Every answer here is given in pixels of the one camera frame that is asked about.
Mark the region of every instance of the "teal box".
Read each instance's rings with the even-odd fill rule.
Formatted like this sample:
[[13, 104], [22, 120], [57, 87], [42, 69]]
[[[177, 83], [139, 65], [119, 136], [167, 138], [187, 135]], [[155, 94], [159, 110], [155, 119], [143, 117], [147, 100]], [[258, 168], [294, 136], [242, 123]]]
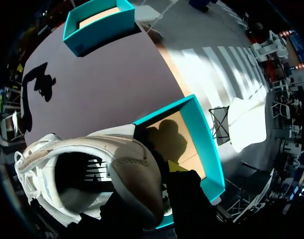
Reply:
[[[84, 20], [112, 8], [110, 14], [79, 27]], [[135, 27], [134, 7], [127, 0], [91, 0], [69, 12], [63, 32], [63, 42], [76, 56], [96, 45], [131, 31]]]
[[[202, 162], [206, 177], [201, 181], [201, 187], [207, 198], [212, 202], [225, 191], [225, 182], [213, 136], [195, 95], [185, 97], [161, 108], [135, 121], [134, 124], [137, 128], [145, 128], [177, 111], [180, 111], [183, 117]], [[172, 216], [164, 217], [158, 228], [172, 223]]]

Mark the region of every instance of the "floor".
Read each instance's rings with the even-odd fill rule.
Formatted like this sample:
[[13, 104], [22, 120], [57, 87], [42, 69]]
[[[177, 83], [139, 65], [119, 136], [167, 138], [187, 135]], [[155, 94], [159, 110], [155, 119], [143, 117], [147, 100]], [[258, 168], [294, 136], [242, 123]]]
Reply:
[[[145, 4], [162, 12], [169, 3], [169, 0], [148, 0]], [[267, 139], [264, 142], [252, 144], [237, 153], [230, 141], [216, 141], [224, 176], [228, 179], [225, 197], [222, 195], [222, 200], [226, 201], [229, 189], [233, 188], [229, 181], [254, 173], [241, 166], [240, 159], [271, 171], [280, 140], [274, 131], [277, 122], [270, 109], [275, 95], [270, 91], [262, 69], [258, 64], [251, 65], [247, 57], [250, 41], [244, 33], [246, 23], [220, 1], [210, 3], [208, 7], [209, 11], [202, 13], [192, 8], [188, 1], [179, 0], [158, 21], [155, 29], [163, 37], [157, 46], [182, 92], [185, 96], [196, 95], [214, 131], [209, 109], [228, 106], [235, 97], [266, 101]]]

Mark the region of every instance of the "table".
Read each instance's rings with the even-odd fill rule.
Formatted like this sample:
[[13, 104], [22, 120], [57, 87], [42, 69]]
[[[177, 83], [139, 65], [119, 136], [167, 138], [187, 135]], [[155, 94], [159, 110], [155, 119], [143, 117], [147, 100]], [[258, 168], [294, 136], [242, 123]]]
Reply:
[[184, 97], [145, 32], [76, 57], [62, 42], [64, 26], [25, 64], [21, 117], [27, 145], [49, 133], [68, 139], [132, 123]]

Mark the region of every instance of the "sneaker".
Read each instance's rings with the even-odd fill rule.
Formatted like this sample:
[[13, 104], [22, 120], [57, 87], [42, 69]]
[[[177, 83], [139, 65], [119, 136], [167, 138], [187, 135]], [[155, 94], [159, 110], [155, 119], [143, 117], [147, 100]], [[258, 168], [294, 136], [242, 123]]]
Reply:
[[15, 170], [28, 201], [67, 226], [80, 213], [100, 219], [113, 191], [146, 228], [163, 217], [161, 175], [150, 151], [133, 138], [95, 135], [61, 140], [49, 134], [16, 152]]

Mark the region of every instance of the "white chair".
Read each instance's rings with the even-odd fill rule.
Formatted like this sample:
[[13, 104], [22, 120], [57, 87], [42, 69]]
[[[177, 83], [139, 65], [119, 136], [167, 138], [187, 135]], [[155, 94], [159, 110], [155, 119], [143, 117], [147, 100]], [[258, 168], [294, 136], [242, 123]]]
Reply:
[[[239, 153], [253, 143], [266, 140], [265, 104], [264, 101], [255, 99], [242, 100], [235, 98], [229, 107], [221, 108], [227, 109], [223, 120], [218, 120], [213, 115], [213, 110], [219, 108], [210, 109], [209, 112], [213, 120], [218, 122], [216, 130], [222, 128], [227, 133], [235, 151]], [[228, 118], [228, 132], [222, 126], [226, 117]]]
[[276, 53], [280, 58], [288, 58], [288, 51], [286, 48], [287, 42], [276, 35], [273, 31], [269, 31], [269, 38], [267, 41], [259, 44], [254, 43], [250, 46], [255, 58], [259, 62], [264, 62], [268, 60], [268, 55]]
[[18, 112], [7, 116], [0, 122], [1, 136], [6, 141], [14, 141], [23, 136], [18, 126]]
[[[278, 116], [282, 116], [282, 117], [285, 117], [287, 119], [290, 119], [291, 118], [290, 107], [285, 105], [285, 104], [279, 103], [279, 102], [275, 102], [275, 103], [276, 104], [271, 107], [273, 118], [276, 118]], [[274, 115], [273, 108], [278, 109], [278, 113], [276, 115]]]
[[162, 13], [159, 13], [157, 10], [152, 8], [149, 5], [144, 5], [147, 0], [144, 0], [140, 6], [135, 6], [135, 21], [141, 23], [141, 22], [148, 22], [153, 21], [151, 25], [149, 26], [147, 33], [155, 26], [155, 24], [160, 20], [165, 12], [167, 12], [178, 0], [170, 0], [171, 3], [165, 8], [165, 10], [162, 11]]

